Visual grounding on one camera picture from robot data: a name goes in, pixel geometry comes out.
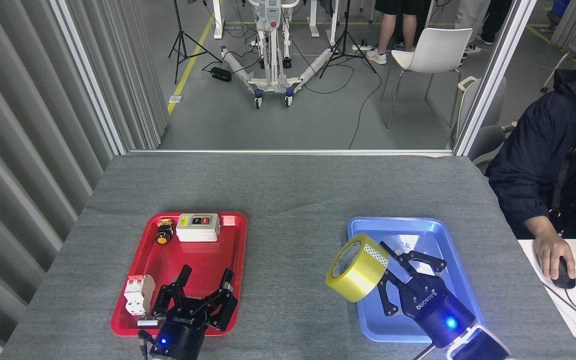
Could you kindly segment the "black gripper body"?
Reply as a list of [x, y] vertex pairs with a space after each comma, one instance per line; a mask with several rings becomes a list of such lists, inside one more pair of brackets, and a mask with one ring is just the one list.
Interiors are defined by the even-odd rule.
[[438, 348], [448, 346], [475, 324], [474, 313], [439, 276], [413, 276], [398, 292], [403, 313]]
[[150, 349], [153, 360], [196, 360], [210, 325], [205, 309], [170, 309]]

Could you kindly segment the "person's right hand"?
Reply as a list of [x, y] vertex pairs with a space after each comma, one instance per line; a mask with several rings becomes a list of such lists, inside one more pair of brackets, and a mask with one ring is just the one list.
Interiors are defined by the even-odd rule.
[[534, 249], [537, 255], [542, 274], [551, 280], [559, 278], [559, 265], [562, 257], [567, 266], [567, 275], [576, 278], [576, 262], [569, 244], [557, 232], [544, 232], [538, 234], [534, 240]]

